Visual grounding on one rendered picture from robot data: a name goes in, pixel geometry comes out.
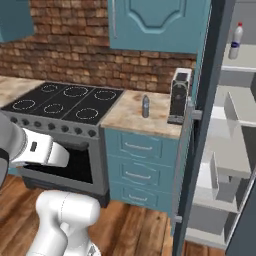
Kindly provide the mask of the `dark grey fridge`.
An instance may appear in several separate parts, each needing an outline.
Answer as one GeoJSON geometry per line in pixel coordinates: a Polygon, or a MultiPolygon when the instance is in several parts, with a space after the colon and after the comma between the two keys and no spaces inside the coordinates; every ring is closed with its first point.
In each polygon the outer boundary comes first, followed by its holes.
{"type": "Polygon", "coordinates": [[[256,0],[211,0],[207,14],[174,171],[172,256],[186,241],[256,256],[256,0]]]}

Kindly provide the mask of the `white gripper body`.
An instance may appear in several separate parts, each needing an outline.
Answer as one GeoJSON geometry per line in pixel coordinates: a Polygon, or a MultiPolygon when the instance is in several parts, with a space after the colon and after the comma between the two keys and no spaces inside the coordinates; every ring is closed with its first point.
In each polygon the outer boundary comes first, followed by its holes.
{"type": "Polygon", "coordinates": [[[50,150],[47,165],[65,168],[68,165],[69,157],[69,152],[62,145],[54,142],[50,150]]]}

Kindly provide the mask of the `black glass oven door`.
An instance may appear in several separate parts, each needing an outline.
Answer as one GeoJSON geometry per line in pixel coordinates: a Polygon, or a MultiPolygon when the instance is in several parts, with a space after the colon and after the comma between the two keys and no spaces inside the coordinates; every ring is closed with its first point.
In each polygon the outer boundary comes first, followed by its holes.
{"type": "Polygon", "coordinates": [[[18,169],[23,178],[104,195],[106,185],[102,171],[100,141],[80,136],[59,135],[55,139],[70,153],[66,168],[28,164],[18,169]]]}

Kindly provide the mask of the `teal wall cupboard door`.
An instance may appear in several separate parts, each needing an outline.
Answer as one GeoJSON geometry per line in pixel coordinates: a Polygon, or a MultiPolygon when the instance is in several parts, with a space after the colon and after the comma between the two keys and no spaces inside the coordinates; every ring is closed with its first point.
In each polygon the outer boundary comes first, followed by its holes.
{"type": "Polygon", "coordinates": [[[112,49],[196,54],[211,0],[116,0],[116,31],[108,2],[112,49]]]}

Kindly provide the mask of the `white bottle with red cap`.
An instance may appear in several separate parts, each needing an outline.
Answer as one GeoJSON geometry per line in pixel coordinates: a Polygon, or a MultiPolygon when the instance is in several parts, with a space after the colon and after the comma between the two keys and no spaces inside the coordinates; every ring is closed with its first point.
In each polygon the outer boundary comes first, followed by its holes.
{"type": "Polygon", "coordinates": [[[233,37],[232,37],[229,54],[228,54],[229,59],[236,59],[238,57],[242,36],[243,36],[243,23],[239,22],[237,24],[235,31],[233,32],[233,37]]]}

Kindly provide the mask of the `teal drawer front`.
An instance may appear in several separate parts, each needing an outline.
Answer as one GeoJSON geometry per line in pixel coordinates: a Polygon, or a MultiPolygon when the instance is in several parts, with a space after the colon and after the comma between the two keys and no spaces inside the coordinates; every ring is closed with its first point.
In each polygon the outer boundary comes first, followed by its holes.
{"type": "Polygon", "coordinates": [[[109,179],[114,182],[141,186],[146,189],[171,193],[174,171],[172,167],[152,163],[139,162],[116,156],[108,157],[109,179]],[[125,172],[151,176],[151,179],[139,179],[125,174],[125,172]]]}
{"type": "Polygon", "coordinates": [[[113,146],[113,152],[118,155],[172,166],[176,160],[178,140],[160,136],[115,131],[111,139],[111,145],[113,146]],[[153,149],[138,150],[129,148],[125,146],[125,142],[144,147],[153,147],[153,149]]]}
{"type": "Polygon", "coordinates": [[[110,197],[112,200],[119,200],[168,214],[171,213],[172,196],[168,193],[145,190],[130,185],[111,182],[110,197]]]}

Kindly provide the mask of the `black and white coffee machine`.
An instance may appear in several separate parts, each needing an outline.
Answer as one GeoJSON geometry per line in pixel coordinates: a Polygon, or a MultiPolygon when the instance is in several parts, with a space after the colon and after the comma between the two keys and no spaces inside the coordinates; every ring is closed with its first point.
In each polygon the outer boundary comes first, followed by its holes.
{"type": "Polygon", "coordinates": [[[170,110],[167,119],[169,124],[182,124],[184,121],[191,76],[190,68],[177,68],[175,71],[170,89],[170,110]]]}

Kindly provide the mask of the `grey stove with black hob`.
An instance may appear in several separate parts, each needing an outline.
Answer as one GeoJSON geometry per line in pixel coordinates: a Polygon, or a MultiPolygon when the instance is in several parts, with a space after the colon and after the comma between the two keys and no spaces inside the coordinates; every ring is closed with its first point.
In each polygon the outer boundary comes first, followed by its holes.
{"type": "Polygon", "coordinates": [[[67,187],[50,183],[34,181],[30,178],[23,178],[27,188],[57,189],[82,193],[96,198],[102,207],[106,207],[110,200],[108,174],[106,164],[104,132],[101,128],[102,118],[107,114],[118,98],[122,95],[121,89],[106,87],[80,86],[75,84],[45,82],[35,89],[23,94],[16,100],[6,104],[1,111],[9,118],[16,117],[15,123],[23,128],[34,132],[48,134],[59,143],[55,136],[72,135],[82,138],[98,139],[100,141],[100,156],[106,192],[104,195],[69,190],[67,187]],[[22,124],[22,119],[29,121],[28,126],[22,124]],[[39,121],[42,126],[37,128],[34,122],[39,121]],[[48,129],[48,124],[55,125],[54,130],[48,129]],[[61,127],[66,125],[69,131],[64,133],[61,127]],[[82,129],[82,134],[77,135],[76,127],[82,129]],[[96,136],[90,137],[89,130],[94,130],[96,136]]]}

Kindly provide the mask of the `teal wall cupboard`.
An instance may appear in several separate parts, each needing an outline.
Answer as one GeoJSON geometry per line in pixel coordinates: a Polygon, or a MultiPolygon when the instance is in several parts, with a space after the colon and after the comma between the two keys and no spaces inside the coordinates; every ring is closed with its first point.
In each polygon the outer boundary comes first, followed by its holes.
{"type": "Polygon", "coordinates": [[[32,36],[29,0],[0,0],[0,43],[32,36]]]}

